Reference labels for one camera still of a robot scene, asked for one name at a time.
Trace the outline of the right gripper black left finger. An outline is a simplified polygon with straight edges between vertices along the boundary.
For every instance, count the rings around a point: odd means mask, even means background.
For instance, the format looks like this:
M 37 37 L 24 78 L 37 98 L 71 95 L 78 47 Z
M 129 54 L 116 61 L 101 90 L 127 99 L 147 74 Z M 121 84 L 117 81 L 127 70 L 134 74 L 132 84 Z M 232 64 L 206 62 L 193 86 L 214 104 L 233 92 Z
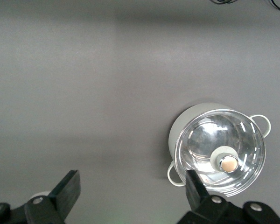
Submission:
M 80 173 L 71 170 L 49 193 L 38 193 L 16 209 L 0 203 L 0 224 L 64 224 L 80 192 Z

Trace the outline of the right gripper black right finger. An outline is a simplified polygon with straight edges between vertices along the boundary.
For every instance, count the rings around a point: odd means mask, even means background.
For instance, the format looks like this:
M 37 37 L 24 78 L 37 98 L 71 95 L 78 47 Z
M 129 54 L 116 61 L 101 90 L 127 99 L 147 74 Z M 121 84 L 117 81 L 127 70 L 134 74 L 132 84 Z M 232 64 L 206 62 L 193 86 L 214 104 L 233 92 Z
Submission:
M 185 186 L 191 210 L 179 224 L 280 224 L 280 217 L 265 203 L 248 201 L 240 208 L 210 195 L 194 170 L 186 172 Z

